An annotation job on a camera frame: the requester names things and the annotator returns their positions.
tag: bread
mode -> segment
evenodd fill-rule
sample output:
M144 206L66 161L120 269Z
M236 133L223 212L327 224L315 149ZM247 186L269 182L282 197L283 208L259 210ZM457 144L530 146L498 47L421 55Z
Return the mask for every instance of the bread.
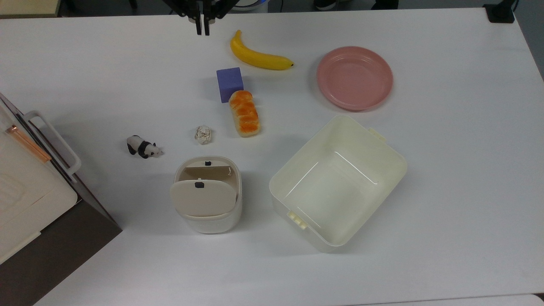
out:
M253 136L261 130L259 116L253 103L253 96L247 90L235 91L228 100L234 125L242 137Z

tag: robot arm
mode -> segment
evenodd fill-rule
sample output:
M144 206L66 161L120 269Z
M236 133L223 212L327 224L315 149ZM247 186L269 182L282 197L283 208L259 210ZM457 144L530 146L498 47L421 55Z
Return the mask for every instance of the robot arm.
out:
M163 0L179 16L189 19L196 24L196 33L202 35L200 22L200 6L202 2L202 14L204 18L204 33L209 36L209 25L216 18L223 18L238 3L238 0Z

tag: panda figurine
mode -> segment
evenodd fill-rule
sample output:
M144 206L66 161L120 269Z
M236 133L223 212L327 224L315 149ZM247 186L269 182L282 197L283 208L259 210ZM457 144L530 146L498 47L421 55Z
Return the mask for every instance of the panda figurine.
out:
M140 138L138 135L133 135L127 138L127 146L128 151L134 155L136 152L138 152L138 155L140 155L143 158L148 158L150 156L152 157L159 157L164 152L156 147L155 143L147 142Z

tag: yellow banana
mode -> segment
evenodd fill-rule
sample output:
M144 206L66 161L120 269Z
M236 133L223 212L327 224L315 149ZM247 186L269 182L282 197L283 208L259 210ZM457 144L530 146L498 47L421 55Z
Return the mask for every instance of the yellow banana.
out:
M231 50L244 63L272 70L285 70L293 66L293 62L283 56L260 53L247 48L242 42L242 31L236 31L231 39Z

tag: purple foam block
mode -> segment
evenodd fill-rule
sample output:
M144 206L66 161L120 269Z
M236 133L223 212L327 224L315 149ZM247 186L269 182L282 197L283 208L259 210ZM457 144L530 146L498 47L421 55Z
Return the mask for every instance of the purple foam block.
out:
M244 90L240 68L229 68L217 71L217 82L219 83L219 94L221 103L228 103L232 94L238 90Z

